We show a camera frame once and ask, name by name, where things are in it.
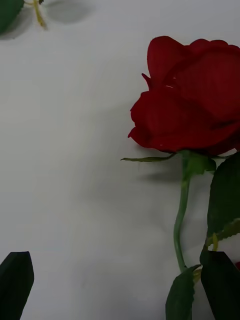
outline white surface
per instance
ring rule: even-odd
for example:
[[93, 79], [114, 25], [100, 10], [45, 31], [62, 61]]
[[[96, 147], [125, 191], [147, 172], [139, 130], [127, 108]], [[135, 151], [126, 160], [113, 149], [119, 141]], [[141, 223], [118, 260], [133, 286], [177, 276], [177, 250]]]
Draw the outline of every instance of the white surface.
[[[239, 0], [46, 0], [0, 38], [0, 260], [30, 251], [23, 320], [159, 320], [178, 274], [180, 159], [127, 139], [150, 40], [240, 45]], [[194, 179], [183, 246], [198, 263], [211, 176]], [[240, 260], [239, 238], [221, 244]], [[193, 319], [212, 319], [197, 288]]]

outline flower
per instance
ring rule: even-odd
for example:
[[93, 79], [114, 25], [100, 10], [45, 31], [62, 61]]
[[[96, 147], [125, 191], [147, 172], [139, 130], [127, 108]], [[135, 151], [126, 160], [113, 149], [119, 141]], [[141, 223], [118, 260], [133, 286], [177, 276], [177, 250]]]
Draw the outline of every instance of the flower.
[[163, 152], [219, 155], [240, 148], [240, 48], [222, 40], [182, 45], [153, 39], [147, 53], [149, 91], [131, 109], [128, 137]]

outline red rose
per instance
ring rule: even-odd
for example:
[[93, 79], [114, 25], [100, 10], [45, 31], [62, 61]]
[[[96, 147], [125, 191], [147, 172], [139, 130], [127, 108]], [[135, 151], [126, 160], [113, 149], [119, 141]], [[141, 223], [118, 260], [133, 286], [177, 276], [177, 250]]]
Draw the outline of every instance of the red rose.
[[151, 41], [149, 91], [131, 109], [129, 137], [163, 152], [219, 155], [240, 145], [240, 48], [222, 40]]

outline rose leaf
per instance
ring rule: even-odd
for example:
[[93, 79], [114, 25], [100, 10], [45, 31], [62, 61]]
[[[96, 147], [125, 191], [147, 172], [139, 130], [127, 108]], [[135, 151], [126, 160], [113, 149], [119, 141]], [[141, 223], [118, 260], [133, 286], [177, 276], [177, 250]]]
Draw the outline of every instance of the rose leaf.
[[217, 168], [207, 212], [207, 243], [215, 233], [222, 240], [240, 232], [240, 152]]
[[0, 0], [0, 34], [15, 20], [24, 6], [24, 0]]
[[240, 318], [240, 272], [224, 252], [203, 250], [201, 282], [215, 320]]
[[166, 300], [166, 320], [188, 319], [194, 301], [194, 275], [193, 271], [200, 264], [186, 269], [175, 278]]
[[175, 156], [174, 154], [170, 154], [169, 156], [165, 156], [165, 157], [160, 157], [160, 156], [149, 156], [146, 158], [123, 158], [121, 160], [124, 161], [133, 161], [133, 162], [161, 162], [164, 160], [168, 160], [170, 158], [172, 158], [173, 156]]
[[11, 252], [0, 265], [0, 319], [19, 320], [34, 283], [30, 253]]

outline rose stem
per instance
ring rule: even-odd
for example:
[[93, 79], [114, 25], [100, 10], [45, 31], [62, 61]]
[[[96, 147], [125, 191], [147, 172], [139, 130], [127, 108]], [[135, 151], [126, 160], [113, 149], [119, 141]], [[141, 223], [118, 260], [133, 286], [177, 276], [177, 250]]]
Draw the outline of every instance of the rose stem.
[[186, 265], [184, 262], [183, 252], [181, 248], [181, 227], [184, 220], [184, 215], [187, 209], [188, 197], [189, 197], [189, 185], [190, 179], [185, 178], [185, 170], [187, 167], [188, 160], [183, 157], [182, 159], [182, 181], [181, 181], [181, 195], [180, 195], [180, 203], [179, 209], [176, 216], [176, 221], [174, 224], [174, 231], [173, 231], [173, 240], [174, 240], [174, 247], [176, 252], [176, 258], [179, 265], [179, 269], [183, 272], [186, 269]]

